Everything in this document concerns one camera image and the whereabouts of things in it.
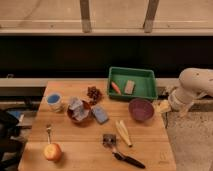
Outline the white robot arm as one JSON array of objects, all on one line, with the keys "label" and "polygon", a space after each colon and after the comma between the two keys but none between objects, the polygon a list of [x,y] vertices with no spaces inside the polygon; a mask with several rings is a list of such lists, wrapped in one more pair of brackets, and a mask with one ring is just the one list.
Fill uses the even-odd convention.
[{"label": "white robot arm", "polygon": [[213,97],[213,69],[186,68],[179,75],[179,86],[154,109],[160,114],[175,110],[184,116],[196,99],[206,95]]}]

